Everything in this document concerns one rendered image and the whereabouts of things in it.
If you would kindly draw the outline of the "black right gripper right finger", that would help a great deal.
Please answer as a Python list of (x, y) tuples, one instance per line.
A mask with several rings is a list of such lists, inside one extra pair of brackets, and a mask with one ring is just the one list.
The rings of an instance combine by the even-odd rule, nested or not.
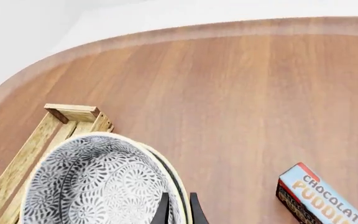
[(203, 212), (203, 209), (201, 208), (200, 201), (196, 192), (190, 193), (190, 207), (193, 224), (209, 224)]

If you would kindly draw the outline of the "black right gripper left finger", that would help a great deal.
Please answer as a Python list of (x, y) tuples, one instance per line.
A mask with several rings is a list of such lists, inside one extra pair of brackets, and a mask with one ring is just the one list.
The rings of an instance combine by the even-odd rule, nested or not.
[(162, 193), (160, 203), (150, 224), (168, 224), (169, 218), (169, 194)]

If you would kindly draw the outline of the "wooden slat tray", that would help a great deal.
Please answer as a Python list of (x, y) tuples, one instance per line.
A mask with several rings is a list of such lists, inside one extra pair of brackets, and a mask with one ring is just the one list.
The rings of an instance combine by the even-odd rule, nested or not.
[(30, 175), (41, 158), (71, 136), (111, 132), (109, 118), (95, 106), (45, 104), (46, 115), (0, 175), (0, 224), (19, 224)]

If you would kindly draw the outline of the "black-and-white floral patterned bowl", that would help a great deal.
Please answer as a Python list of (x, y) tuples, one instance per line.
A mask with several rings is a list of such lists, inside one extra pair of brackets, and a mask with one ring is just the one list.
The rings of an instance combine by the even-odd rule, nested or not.
[(21, 224), (151, 224), (164, 193), (168, 224), (188, 224), (177, 184), (152, 152), (117, 134), (84, 134), (37, 166)]
[(187, 195), (187, 191), (185, 189), (185, 186), (180, 178), (180, 175), (178, 174), (177, 170), (174, 168), (174, 166), (170, 163), (170, 161), (165, 158), (163, 154), (155, 150), (153, 147), (150, 147), (149, 145), (146, 145), (144, 143), (138, 142), (144, 149), (147, 149), (150, 151), (159, 161), (160, 163), (165, 167), (165, 169), (170, 174), (173, 182), (175, 183), (175, 186), (178, 189), (178, 193), (180, 195), (183, 208), (185, 210), (186, 215), (186, 224), (193, 224), (193, 216), (191, 214), (191, 205), (190, 205), (190, 199)]

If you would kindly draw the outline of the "chocolate pudding box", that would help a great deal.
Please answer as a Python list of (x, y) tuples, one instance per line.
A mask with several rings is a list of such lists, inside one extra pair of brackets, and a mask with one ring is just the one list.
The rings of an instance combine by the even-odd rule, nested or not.
[(275, 194), (300, 224), (358, 224), (358, 210), (302, 162), (279, 176)]

